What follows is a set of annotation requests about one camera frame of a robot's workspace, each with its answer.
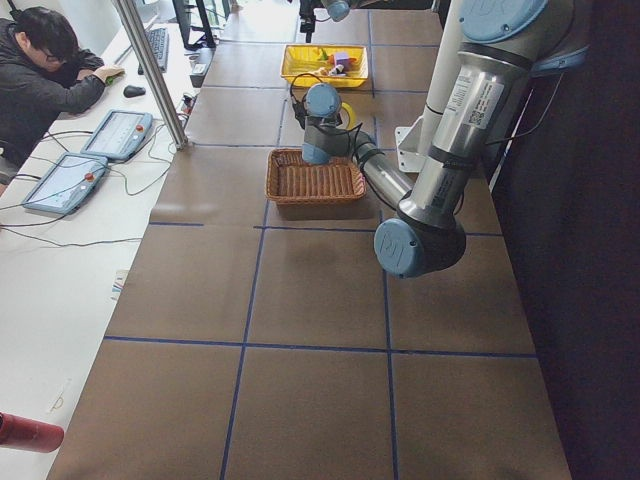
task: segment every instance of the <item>black curtain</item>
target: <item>black curtain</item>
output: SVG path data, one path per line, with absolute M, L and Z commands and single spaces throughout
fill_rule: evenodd
M 639 31 L 637 2 L 595 2 L 587 63 L 493 192 L 574 480 L 640 479 Z

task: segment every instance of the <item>man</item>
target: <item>man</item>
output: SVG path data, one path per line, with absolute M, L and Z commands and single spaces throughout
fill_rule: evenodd
M 58 12 L 34 7 L 17 22 L 0 19 L 0 184 L 11 181 L 61 112 L 84 112 L 107 78 L 123 71 L 80 50 Z

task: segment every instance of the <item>computer mouse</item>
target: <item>computer mouse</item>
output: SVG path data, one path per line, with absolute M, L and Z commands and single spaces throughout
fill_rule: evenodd
M 122 92 L 122 94 L 127 98 L 139 97 L 145 93 L 147 93 L 147 90 L 144 87 L 136 87 L 135 85 L 127 85 L 124 87 L 124 91 Z

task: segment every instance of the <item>yellow tray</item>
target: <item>yellow tray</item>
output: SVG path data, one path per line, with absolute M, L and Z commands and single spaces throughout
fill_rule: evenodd
M 326 165 L 302 160 L 299 149 L 276 149 L 269 155 L 266 196 L 277 204 L 348 203 L 362 198 L 366 184 L 348 158 L 333 157 Z
M 367 61 L 367 50 L 365 47 L 349 45 L 287 45 L 284 49 L 284 58 L 280 76 L 289 83 L 293 82 L 297 75 L 318 70 L 321 67 L 331 67 L 326 60 L 322 60 L 321 50 L 327 55 L 336 52 L 346 52 L 350 58 L 355 58 L 351 69 L 346 72 L 346 77 L 333 77 L 329 75 L 317 75 L 330 85 L 336 88 L 356 88 L 362 85 L 369 77 L 369 64 Z M 310 87 L 318 81 L 309 76 L 300 77 L 296 80 L 296 87 Z

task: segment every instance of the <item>white desk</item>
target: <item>white desk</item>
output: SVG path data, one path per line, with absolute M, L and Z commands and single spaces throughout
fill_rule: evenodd
M 177 25 L 170 28 L 169 65 L 164 74 L 177 105 L 184 92 L 194 93 L 189 81 L 189 61 L 184 56 Z M 120 33 L 105 50 L 113 61 L 126 47 Z M 105 90 L 102 99 L 82 115 L 62 115 L 50 131 L 93 130 L 110 109 L 145 111 L 162 123 L 159 109 L 144 76 L 137 74 L 138 60 L 131 51 L 121 62 L 126 76 Z M 144 86 L 144 96 L 127 99 L 128 84 Z M 70 151 L 78 152 L 88 136 L 58 137 Z M 168 161 L 171 139 L 158 134 L 152 155 Z M 130 192 L 137 192 L 158 178 L 169 163 L 151 158 L 147 145 L 136 157 L 114 169 L 128 178 Z M 33 155 L 55 161 L 63 153 L 55 141 L 42 141 Z M 30 158 L 21 173 L 41 176 L 50 163 Z M 21 233 L 59 243 L 139 238 L 164 178 L 136 196 L 125 193 L 124 180 L 105 174 L 88 203 L 68 218 L 50 225 L 16 228 Z M 0 208 L 19 204 L 34 182 L 14 180 L 0 197 Z M 42 223 L 51 218 L 23 207 L 0 210 L 3 224 Z M 0 411 L 33 418 L 66 429 L 100 345 L 116 302 L 111 298 L 116 271 L 128 269 L 138 242 L 58 248 L 0 230 L 0 364 L 3 384 Z M 2 478 L 42 480 L 53 463 L 50 454 L 0 448 Z

